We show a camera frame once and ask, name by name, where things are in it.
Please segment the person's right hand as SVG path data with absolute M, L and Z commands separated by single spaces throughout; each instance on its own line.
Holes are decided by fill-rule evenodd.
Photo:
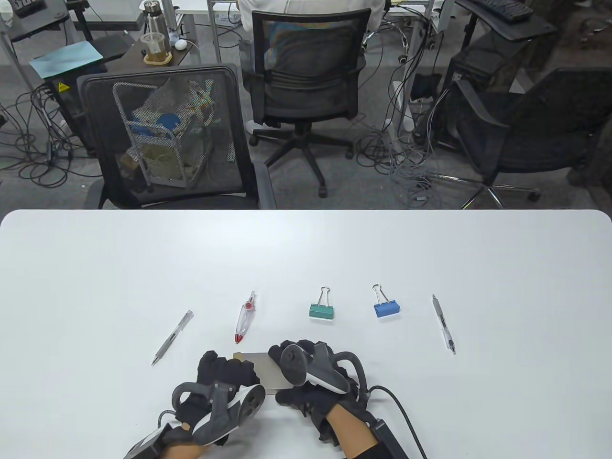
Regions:
M 367 410 L 369 395 L 363 366 L 354 354 L 334 353 L 327 343 L 307 339 L 286 340 L 271 346 L 267 354 L 292 385 L 277 392 L 276 402 L 309 417 L 320 441 L 339 446 L 337 431 L 327 419 L 337 405 L 367 426 L 375 422 Z

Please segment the person's left hand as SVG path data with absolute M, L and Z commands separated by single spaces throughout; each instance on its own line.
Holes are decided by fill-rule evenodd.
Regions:
M 163 444 L 167 449 L 222 445 L 259 411 L 265 396 L 253 363 L 208 350 L 196 381 L 180 384 L 171 396 L 177 426 L 167 429 Z

